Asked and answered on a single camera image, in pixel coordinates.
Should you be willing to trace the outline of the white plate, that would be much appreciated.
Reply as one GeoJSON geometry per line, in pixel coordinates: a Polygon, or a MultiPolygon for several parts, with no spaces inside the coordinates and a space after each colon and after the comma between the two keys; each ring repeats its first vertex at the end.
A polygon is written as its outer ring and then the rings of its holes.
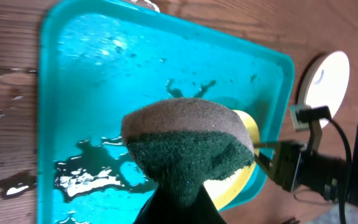
{"type": "Polygon", "coordinates": [[[334,116],[347,91],[350,62],[347,54],[337,50],[314,59],[300,83],[297,103],[312,108],[327,106],[334,116]]]}

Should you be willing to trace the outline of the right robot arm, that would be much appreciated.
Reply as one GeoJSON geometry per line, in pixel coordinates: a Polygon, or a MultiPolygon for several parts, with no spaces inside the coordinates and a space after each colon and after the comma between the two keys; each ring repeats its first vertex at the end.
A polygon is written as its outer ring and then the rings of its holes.
{"type": "Polygon", "coordinates": [[[325,200],[338,201],[344,197],[346,202],[358,206],[358,125],[350,165],[344,159],[320,154],[322,129],[315,121],[309,123],[309,129],[308,142],[258,143],[257,147],[272,149],[273,157],[260,153],[254,157],[255,162],[269,179],[287,192],[304,185],[325,200]]]}

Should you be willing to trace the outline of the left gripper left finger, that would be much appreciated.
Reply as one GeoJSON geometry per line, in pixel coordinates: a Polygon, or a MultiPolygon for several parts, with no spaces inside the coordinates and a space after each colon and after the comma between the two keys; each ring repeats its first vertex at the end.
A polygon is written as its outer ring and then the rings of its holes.
{"type": "Polygon", "coordinates": [[[158,186],[141,208],[133,224],[173,223],[177,218],[178,210],[173,200],[161,186],[158,186]]]}

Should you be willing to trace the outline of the dark green sponge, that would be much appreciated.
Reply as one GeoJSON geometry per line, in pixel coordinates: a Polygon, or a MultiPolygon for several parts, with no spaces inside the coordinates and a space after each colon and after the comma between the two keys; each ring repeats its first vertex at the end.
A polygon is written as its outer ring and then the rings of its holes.
{"type": "Polygon", "coordinates": [[[207,180],[224,180],[254,162],[254,145],[233,110],[200,98],[158,101],[125,115],[124,145],[147,177],[179,207],[207,180]]]}

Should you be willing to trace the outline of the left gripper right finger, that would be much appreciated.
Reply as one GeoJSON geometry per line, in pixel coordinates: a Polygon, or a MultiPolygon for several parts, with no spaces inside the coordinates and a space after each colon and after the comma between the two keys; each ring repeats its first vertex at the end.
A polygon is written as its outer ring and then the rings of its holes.
{"type": "Polygon", "coordinates": [[[186,223],[191,224],[226,224],[203,185],[195,201],[187,208],[185,217],[186,223]]]}

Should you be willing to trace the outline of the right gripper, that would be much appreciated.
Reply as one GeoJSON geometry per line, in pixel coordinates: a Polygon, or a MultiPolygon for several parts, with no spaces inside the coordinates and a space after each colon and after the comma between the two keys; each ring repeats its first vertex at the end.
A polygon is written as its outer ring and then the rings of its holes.
{"type": "Polygon", "coordinates": [[[287,192],[304,185],[325,200],[339,200],[344,192],[346,162],[344,159],[307,150],[299,141],[258,142],[255,148],[272,148],[272,160],[265,154],[254,160],[269,179],[287,192]]]}

